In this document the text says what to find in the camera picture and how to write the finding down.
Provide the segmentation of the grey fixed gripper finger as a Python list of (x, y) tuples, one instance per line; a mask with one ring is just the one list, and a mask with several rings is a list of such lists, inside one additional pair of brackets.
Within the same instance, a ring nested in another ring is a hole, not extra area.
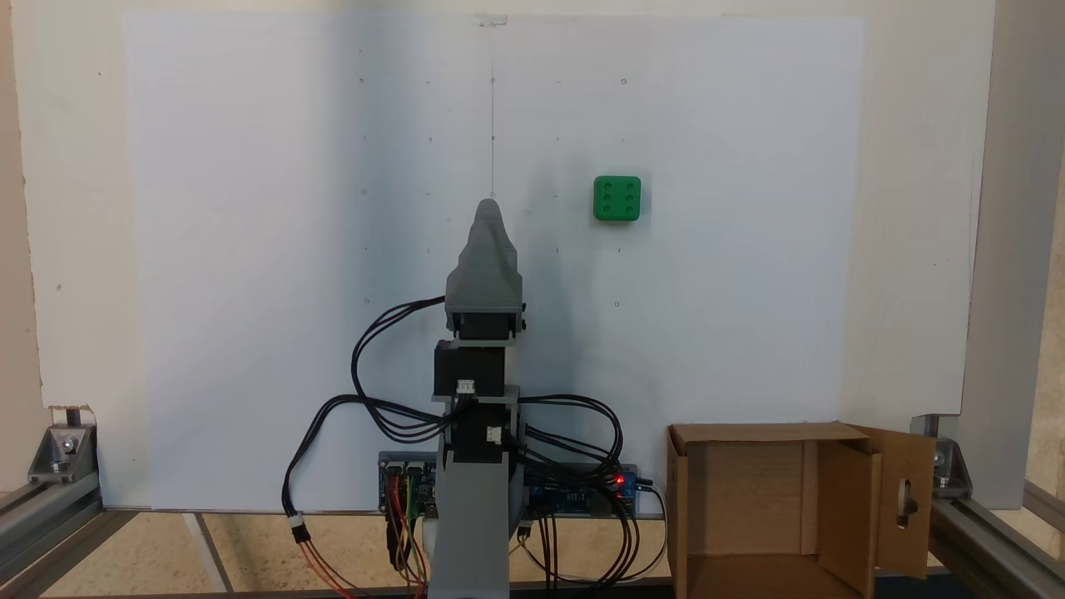
[(460, 253), (460, 265), (472, 265), (475, 259), (498, 259), (510, 270), (518, 269), (517, 246), (511, 242), (499, 204), (492, 198), (484, 198), (477, 205), (463, 250)]

